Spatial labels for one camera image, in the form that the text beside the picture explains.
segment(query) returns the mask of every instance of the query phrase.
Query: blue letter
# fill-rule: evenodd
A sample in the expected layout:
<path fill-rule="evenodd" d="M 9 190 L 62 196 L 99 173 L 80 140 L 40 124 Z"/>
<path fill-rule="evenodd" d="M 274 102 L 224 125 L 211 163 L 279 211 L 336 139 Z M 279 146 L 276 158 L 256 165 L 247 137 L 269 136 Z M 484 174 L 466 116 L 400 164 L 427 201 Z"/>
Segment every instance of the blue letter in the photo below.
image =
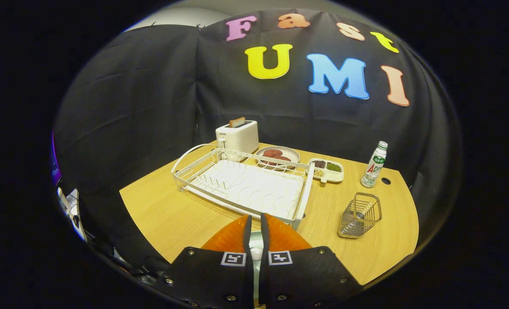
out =
<path fill-rule="evenodd" d="M 365 89 L 365 79 L 363 77 L 363 68 L 365 63 L 359 59 L 348 58 L 344 60 L 342 68 L 338 70 L 331 59 L 323 54 L 309 54 L 306 56 L 314 67 L 314 82 L 308 89 L 318 94 L 326 94 L 329 87 L 325 86 L 325 76 L 335 91 L 340 93 L 346 80 L 348 88 L 344 90 L 347 96 L 366 100 L 369 94 Z"/>

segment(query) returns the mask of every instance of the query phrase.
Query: toaster lever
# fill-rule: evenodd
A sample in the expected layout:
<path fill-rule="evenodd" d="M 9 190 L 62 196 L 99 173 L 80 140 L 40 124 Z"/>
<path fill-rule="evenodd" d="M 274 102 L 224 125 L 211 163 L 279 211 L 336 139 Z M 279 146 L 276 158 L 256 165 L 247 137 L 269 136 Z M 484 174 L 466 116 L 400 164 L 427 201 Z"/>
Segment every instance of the toaster lever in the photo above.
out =
<path fill-rule="evenodd" d="M 218 143 L 218 148 L 222 148 L 222 149 L 226 148 L 226 139 L 224 139 L 223 137 L 219 138 L 217 143 Z"/>

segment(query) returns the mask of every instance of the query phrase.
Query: bread in toaster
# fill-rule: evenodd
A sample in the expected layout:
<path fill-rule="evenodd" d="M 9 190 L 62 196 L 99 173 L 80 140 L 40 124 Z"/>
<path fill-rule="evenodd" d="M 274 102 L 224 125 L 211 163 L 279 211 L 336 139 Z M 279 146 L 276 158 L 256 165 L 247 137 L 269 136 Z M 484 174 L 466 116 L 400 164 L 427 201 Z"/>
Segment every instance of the bread in toaster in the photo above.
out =
<path fill-rule="evenodd" d="M 237 118 L 235 120 L 229 121 L 229 127 L 238 127 L 239 125 L 243 125 L 245 123 L 245 117 Z"/>

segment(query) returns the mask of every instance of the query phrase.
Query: white bottle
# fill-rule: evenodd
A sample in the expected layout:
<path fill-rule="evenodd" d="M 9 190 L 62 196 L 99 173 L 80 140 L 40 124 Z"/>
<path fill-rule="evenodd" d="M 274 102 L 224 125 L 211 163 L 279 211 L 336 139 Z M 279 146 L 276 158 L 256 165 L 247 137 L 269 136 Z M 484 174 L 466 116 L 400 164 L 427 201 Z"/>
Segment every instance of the white bottle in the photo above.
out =
<path fill-rule="evenodd" d="M 365 174 L 361 178 L 361 184 L 363 186 L 372 188 L 375 185 L 376 178 L 378 174 L 380 174 L 384 161 L 386 160 L 386 149 L 388 149 L 388 143 L 383 141 L 378 142 L 378 147 L 376 147 L 375 152 L 372 153 Z"/>

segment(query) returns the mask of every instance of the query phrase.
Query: burger patty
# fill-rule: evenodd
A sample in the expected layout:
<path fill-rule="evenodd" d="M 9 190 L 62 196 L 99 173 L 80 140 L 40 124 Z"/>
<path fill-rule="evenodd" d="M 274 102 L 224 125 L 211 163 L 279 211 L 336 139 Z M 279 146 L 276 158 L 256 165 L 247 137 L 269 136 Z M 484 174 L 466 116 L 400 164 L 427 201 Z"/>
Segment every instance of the burger patty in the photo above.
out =
<path fill-rule="evenodd" d="M 277 149 L 268 149 L 268 150 L 264 151 L 264 153 L 262 154 L 262 156 L 268 157 L 268 158 L 273 158 L 275 156 L 280 156 L 280 155 L 283 155 L 283 152 L 281 150 L 277 150 Z"/>
<path fill-rule="evenodd" d="M 277 163 L 275 162 L 268 162 L 268 161 L 264 161 L 264 160 L 260 160 L 260 162 L 262 162 L 263 164 L 269 164 L 270 166 L 276 166 Z"/>
<path fill-rule="evenodd" d="M 289 158 L 287 158 L 287 157 L 282 157 L 282 156 L 275 156 L 275 157 L 274 157 L 274 159 L 290 161 L 290 159 L 289 159 Z"/>

